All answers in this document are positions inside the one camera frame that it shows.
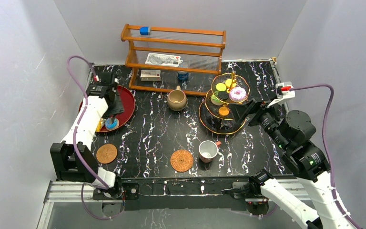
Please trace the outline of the orange round cookie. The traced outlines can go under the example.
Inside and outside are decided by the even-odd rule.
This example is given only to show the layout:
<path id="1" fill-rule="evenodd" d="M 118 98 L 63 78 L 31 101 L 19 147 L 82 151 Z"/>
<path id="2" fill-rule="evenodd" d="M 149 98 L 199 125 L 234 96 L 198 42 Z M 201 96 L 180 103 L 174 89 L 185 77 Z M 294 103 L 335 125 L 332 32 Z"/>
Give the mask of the orange round cookie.
<path id="1" fill-rule="evenodd" d="M 227 87 L 227 89 L 232 89 L 236 87 L 236 82 L 233 81 L 232 79 L 226 79 L 224 84 Z"/>
<path id="2" fill-rule="evenodd" d="M 226 107 L 226 106 L 221 106 L 219 109 L 218 109 L 218 114 L 220 116 L 228 116 L 230 113 L 229 109 Z"/>

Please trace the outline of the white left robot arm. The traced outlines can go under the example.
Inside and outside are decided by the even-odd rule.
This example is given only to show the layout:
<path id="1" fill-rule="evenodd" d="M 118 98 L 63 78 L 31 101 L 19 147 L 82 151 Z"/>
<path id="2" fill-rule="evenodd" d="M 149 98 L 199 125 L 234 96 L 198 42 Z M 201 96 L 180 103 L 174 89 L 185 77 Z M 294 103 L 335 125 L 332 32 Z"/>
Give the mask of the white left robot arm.
<path id="1" fill-rule="evenodd" d="M 109 197 L 119 198 L 123 185 L 116 181 L 115 173 L 98 166 L 91 152 L 97 125 L 118 103 L 119 79 L 115 73 L 102 72 L 94 80 L 88 88 L 83 88 L 78 115 L 66 136 L 51 145 L 50 155 L 58 180 L 89 183 L 105 189 Z"/>

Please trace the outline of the green round cookie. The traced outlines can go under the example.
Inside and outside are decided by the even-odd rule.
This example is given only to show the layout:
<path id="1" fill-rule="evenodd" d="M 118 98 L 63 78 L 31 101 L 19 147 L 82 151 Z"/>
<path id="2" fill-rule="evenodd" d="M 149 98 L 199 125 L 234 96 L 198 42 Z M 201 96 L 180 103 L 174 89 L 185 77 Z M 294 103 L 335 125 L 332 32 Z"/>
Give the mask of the green round cookie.
<path id="1" fill-rule="evenodd" d="M 226 91 L 227 90 L 227 87 L 225 85 L 225 83 L 218 83 L 216 86 L 215 86 L 216 90 L 219 91 L 219 92 L 223 92 L 223 91 Z"/>

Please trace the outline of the black round cookie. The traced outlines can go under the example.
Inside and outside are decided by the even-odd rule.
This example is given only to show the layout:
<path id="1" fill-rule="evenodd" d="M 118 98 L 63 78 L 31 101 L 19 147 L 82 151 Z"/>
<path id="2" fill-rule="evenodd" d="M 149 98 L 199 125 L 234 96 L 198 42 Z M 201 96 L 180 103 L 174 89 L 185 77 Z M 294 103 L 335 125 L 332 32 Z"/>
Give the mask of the black round cookie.
<path id="1" fill-rule="evenodd" d="M 229 99 L 229 93 L 226 91 L 218 92 L 217 97 L 221 101 L 227 101 Z"/>

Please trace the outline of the yellow striped toy cake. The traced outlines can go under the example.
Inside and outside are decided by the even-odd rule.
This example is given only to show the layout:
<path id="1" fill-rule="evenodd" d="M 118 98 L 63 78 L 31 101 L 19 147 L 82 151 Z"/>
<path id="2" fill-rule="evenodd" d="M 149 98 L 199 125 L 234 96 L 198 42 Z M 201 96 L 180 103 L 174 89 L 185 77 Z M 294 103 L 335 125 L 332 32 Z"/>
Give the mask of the yellow striped toy cake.
<path id="1" fill-rule="evenodd" d="M 96 127 L 96 132 L 100 132 L 101 129 L 105 126 L 105 119 L 101 119 Z"/>

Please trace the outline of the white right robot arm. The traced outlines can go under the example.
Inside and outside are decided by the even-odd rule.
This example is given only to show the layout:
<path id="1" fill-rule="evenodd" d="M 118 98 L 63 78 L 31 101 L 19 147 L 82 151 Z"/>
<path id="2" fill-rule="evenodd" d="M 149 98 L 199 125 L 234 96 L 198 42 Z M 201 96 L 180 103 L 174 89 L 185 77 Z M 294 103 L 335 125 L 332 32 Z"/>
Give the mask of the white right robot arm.
<path id="1" fill-rule="evenodd" d="M 248 184 L 232 187 L 234 196 L 265 197 L 273 201 L 303 229 L 356 229 L 333 183 L 328 156 L 311 137 L 316 132 L 308 114 L 299 110 L 278 115 L 278 106 L 253 99 L 248 104 L 230 104 L 234 119 L 251 116 L 250 126 L 261 127 L 284 151 L 282 161 L 307 192 L 313 207 L 300 201 L 266 170 L 249 177 Z"/>

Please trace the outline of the green frosted donut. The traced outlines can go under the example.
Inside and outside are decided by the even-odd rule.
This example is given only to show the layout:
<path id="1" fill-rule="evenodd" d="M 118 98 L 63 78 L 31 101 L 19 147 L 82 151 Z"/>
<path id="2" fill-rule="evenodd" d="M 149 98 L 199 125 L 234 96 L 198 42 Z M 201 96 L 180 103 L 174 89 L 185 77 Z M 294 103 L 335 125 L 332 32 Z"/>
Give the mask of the green frosted donut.
<path id="1" fill-rule="evenodd" d="M 221 100 L 219 100 L 219 98 L 215 94 L 212 94 L 210 99 L 214 105 L 221 106 L 224 104 Z"/>

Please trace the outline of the three-tier glass gold stand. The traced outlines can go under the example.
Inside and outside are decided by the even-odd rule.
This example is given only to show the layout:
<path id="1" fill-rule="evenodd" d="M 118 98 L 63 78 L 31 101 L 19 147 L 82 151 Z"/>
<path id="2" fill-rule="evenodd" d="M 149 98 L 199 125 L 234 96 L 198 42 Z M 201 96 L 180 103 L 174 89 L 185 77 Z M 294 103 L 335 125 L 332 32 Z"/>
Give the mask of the three-tier glass gold stand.
<path id="1" fill-rule="evenodd" d="M 216 90 L 215 86 L 218 83 L 224 83 L 226 79 L 232 79 L 236 82 L 236 87 L 242 87 L 247 92 L 247 98 L 241 102 L 234 102 L 230 100 L 222 101 L 224 104 L 221 106 L 226 106 L 230 113 L 228 116 L 220 116 L 218 114 L 218 109 L 221 106 L 214 105 L 211 102 L 211 95 L 215 94 L 218 95 L 218 91 Z M 201 123 L 211 132 L 219 134 L 219 135 L 231 135 L 238 132 L 245 124 L 245 120 L 242 124 L 236 125 L 234 121 L 234 116 L 232 111 L 230 110 L 230 104 L 247 104 L 250 102 L 250 86 L 247 81 L 235 74 L 234 72 L 231 73 L 223 73 L 221 75 L 216 76 L 212 83 L 211 89 L 206 93 L 204 101 L 201 103 L 199 107 L 199 118 Z"/>

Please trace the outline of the pink frosted donut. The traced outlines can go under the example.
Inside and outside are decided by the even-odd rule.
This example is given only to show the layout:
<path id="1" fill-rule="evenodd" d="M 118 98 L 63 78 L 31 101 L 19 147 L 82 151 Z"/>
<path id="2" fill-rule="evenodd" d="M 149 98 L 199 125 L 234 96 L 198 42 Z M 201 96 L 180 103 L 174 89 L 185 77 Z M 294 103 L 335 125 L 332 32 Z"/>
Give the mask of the pink frosted donut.
<path id="1" fill-rule="evenodd" d="M 238 86 L 230 90 L 229 98 L 230 100 L 238 103 L 247 98 L 247 92 L 244 88 Z"/>

